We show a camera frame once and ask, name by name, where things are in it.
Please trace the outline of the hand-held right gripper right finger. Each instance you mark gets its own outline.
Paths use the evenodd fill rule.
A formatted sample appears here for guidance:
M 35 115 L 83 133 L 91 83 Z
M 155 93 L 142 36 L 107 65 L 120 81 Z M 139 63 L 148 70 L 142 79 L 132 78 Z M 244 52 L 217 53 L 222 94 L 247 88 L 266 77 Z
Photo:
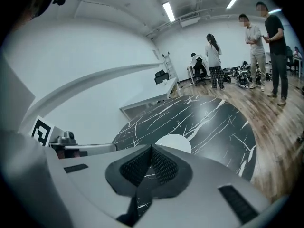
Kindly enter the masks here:
M 192 174 L 179 169 L 184 188 L 176 197 L 152 198 L 136 228 L 240 228 L 257 219 L 270 203 L 252 184 L 223 164 L 174 148 L 160 146 L 188 164 Z

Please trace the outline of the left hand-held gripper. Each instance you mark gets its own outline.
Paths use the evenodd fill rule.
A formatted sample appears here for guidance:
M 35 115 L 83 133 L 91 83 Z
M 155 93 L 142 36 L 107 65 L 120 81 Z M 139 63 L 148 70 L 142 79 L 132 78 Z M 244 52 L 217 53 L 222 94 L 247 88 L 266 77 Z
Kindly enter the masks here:
M 114 143 L 77 145 L 74 133 L 64 131 L 38 116 L 29 133 L 40 145 L 55 150 L 59 159 L 99 155 L 117 151 Z

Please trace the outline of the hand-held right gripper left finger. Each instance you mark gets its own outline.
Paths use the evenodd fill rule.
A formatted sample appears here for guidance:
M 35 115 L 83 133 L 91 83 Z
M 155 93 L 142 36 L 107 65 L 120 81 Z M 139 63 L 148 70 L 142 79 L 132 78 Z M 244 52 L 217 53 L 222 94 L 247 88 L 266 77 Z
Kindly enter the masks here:
M 47 220 L 152 220 L 152 200 L 139 211 L 137 187 L 120 170 L 127 164 L 147 162 L 150 146 L 94 156 L 58 159 L 51 148 L 44 148 L 47 181 L 44 214 Z

